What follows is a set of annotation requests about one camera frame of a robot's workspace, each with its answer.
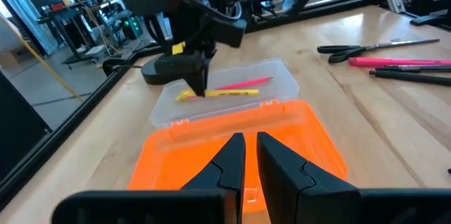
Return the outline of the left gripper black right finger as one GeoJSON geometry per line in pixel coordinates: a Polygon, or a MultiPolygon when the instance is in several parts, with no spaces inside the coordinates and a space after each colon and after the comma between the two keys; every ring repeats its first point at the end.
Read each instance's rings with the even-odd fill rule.
{"type": "Polygon", "coordinates": [[[450,190],[358,188],[266,132],[257,135],[261,186],[272,223],[449,223],[450,190]]]}

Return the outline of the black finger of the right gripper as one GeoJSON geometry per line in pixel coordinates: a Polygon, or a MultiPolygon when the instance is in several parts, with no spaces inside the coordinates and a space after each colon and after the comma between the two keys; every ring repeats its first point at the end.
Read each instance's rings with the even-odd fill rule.
{"type": "Polygon", "coordinates": [[[197,97],[204,97],[206,95],[206,88],[208,83],[209,64],[203,63],[199,69],[183,76],[184,81],[188,84],[191,90],[197,97]]]}
{"type": "Polygon", "coordinates": [[[214,58],[214,56],[216,55],[216,53],[217,53],[217,50],[216,50],[216,49],[213,49],[212,51],[210,51],[210,52],[207,54],[207,70],[209,70],[211,61],[212,61],[212,59],[214,58]]]}

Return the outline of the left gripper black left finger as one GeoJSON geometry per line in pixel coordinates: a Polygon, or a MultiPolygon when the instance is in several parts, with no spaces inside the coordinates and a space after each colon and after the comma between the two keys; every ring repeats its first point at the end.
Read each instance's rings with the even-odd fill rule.
{"type": "Polygon", "coordinates": [[[246,146],[235,133],[179,190],[84,191],[62,200],[52,223],[240,223],[246,146]]]}

